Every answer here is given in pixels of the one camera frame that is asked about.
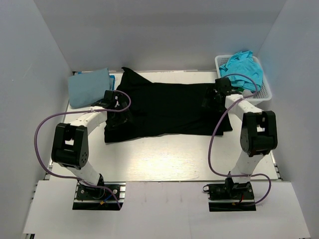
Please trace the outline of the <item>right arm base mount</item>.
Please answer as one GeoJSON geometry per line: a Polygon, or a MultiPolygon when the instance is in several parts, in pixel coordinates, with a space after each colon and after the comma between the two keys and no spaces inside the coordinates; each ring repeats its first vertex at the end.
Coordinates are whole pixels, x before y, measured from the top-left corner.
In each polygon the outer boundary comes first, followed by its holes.
{"type": "Polygon", "coordinates": [[[226,178],[224,183],[206,184],[203,192],[208,194],[210,212],[256,211],[255,198],[250,182],[234,183],[226,178]]]}

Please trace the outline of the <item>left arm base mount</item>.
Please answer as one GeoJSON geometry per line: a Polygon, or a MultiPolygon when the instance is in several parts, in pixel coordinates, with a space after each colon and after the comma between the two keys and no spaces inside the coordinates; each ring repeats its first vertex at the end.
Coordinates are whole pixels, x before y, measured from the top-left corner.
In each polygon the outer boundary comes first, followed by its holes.
{"type": "MultiPolygon", "coordinates": [[[[125,182],[104,182],[116,196],[120,207],[125,200],[125,182]]],[[[72,210],[82,211],[119,211],[117,201],[111,192],[106,189],[91,188],[87,185],[77,183],[72,210]]]]}

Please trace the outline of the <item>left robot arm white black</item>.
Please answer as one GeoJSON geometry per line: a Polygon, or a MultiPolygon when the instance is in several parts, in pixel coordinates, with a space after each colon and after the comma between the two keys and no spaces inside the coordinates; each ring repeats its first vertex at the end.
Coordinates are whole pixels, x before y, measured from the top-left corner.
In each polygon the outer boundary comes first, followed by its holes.
{"type": "Polygon", "coordinates": [[[88,193],[95,199],[105,194],[103,177],[89,163],[89,135],[102,123],[108,130],[116,130],[131,122],[130,97],[122,91],[105,91],[101,100],[93,103],[89,110],[70,123],[56,126],[51,159],[67,168],[76,180],[87,185],[88,193]]]}

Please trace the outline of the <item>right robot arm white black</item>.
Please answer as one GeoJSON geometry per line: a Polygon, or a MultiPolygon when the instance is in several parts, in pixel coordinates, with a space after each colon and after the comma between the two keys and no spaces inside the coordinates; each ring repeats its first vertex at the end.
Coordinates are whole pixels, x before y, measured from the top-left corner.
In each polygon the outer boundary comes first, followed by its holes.
{"type": "Polygon", "coordinates": [[[273,111],[263,111],[248,101],[249,97],[236,93],[229,78],[215,80],[215,86],[208,88],[203,101],[204,106],[213,106],[222,112],[221,118],[213,130],[208,148],[208,166],[210,170],[222,177],[232,178],[226,184],[226,195],[232,199],[243,193],[243,186],[252,177],[262,176],[254,174],[259,162],[278,145],[276,115],[273,111]],[[241,120],[240,146],[241,153],[234,168],[226,174],[213,169],[211,164],[211,148],[214,137],[222,121],[229,112],[234,113],[241,120]]]}

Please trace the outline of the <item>black t-shirt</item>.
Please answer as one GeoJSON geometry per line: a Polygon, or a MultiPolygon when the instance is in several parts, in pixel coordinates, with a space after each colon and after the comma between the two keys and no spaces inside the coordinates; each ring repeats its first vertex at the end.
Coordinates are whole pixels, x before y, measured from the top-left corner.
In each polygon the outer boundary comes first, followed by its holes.
{"type": "Polygon", "coordinates": [[[130,68],[123,68],[117,89],[129,109],[121,113],[108,113],[104,142],[115,143],[162,134],[223,135],[231,131],[228,116],[223,111],[202,105],[205,93],[214,84],[152,83],[130,68]]]}

